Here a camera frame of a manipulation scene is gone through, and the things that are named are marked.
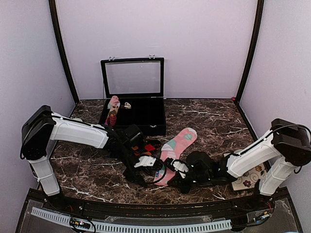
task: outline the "black jewelry box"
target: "black jewelry box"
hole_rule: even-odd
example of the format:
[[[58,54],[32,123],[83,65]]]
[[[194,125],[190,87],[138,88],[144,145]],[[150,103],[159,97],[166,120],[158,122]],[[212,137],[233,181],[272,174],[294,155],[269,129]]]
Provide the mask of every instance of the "black jewelry box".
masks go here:
[[[165,135],[164,58],[109,59],[101,65],[107,99],[99,124],[105,123],[109,101],[117,96],[121,106],[114,128],[136,124],[146,136]],[[131,109],[122,108],[126,102]]]

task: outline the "patterned sock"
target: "patterned sock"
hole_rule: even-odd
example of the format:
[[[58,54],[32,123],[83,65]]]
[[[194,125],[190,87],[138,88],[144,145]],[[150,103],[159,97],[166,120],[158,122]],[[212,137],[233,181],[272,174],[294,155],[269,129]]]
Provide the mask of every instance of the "patterned sock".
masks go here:
[[[179,159],[181,153],[190,146],[197,138],[197,133],[192,128],[183,129],[174,139],[165,143],[161,149],[161,157],[162,161],[165,161],[167,158]],[[157,171],[155,174],[154,181],[158,180],[164,174],[164,168],[160,171]],[[166,175],[164,179],[160,182],[156,183],[157,185],[167,185],[167,181],[173,178],[175,175],[175,171],[171,171],[167,169]]]
[[[111,97],[108,105],[107,105],[107,109],[110,109],[112,105],[114,105],[115,103],[119,102],[119,98],[117,96],[113,96]]]
[[[109,110],[109,113],[107,115],[107,119],[105,121],[105,125],[111,125],[114,126],[116,124],[117,121],[117,113],[120,107],[120,102],[117,101],[115,102]]]

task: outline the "white cable tray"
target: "white cable tray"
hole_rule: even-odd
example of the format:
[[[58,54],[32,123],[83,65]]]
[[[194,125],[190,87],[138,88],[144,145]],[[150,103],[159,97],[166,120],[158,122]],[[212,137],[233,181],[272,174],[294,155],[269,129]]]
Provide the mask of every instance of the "white cable tray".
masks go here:
[[[31,212],[33,216],[45,219],[56,224],[70,227],[70,216],[66,214],[58,214],[46,209],[33,207]],[[120,225],[105,222],[92,221],[96,226],[97,233],[208,233],[218,232],[231,229],[231,220],[223,220],[210,223],[200,223],[180,226],[135,226],[135,225]]]

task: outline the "black velvet lining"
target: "black velvet lining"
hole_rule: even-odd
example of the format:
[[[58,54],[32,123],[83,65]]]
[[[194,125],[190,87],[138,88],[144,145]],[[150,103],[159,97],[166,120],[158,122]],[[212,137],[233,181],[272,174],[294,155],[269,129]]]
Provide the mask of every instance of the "black velvet lining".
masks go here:
[[[165,111],[163,98],[135,98],[135,99],[120,99],[121,105],[128,102],[132,108],[123,109],[120,107],[117,114],[116,126],[136,125],[165,125]],[[109,109],[106,101],[100,123],[104,124]]]

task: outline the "open box lid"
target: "open box lid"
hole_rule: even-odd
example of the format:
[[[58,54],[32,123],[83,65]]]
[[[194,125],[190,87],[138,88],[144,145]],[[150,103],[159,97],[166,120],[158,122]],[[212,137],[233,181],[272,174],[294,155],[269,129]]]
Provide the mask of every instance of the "open box lid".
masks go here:
[[[102,60],[106,97],[163,97],[164,58]]]

